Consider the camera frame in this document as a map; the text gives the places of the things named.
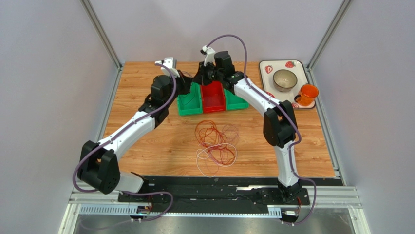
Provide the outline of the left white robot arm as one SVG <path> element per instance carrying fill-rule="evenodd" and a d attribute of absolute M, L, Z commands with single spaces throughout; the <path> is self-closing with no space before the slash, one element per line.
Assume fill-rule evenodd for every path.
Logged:
<path fill-rule="evenodd" d="M 126 124 L 99 142 L 87 141 L 83 145 L 74 179 L 105 195 L 112 191 L 139 192 L 145 184 L 144 178 L 120 171 L 119 161 L 141 137 L 164 121 L 172 102 L 179 95 L 190 93 L 191 84 L 192 78 L 182 72 L 175 78 L 156 76 L 144 103 Z"/>

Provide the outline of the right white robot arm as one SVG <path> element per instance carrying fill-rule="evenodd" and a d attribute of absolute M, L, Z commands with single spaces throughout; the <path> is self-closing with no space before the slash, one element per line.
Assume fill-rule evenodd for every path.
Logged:
<path fill-rule="evenodd" d="M 302 189 L 295 165 L 294 145 L 298 126 L 292 103 L 278 101 L 256 86 L 245 73 L 237 71 L 228 51 L 202 49 L 204 60 L 199 63 L 193 81 L 207 86 L 214 81 L 234 95 L 247 101 L 264 118 L 263 135 L 274 151 L 278 164 L 279 199 L 283 203 L 297 201 Z"/>

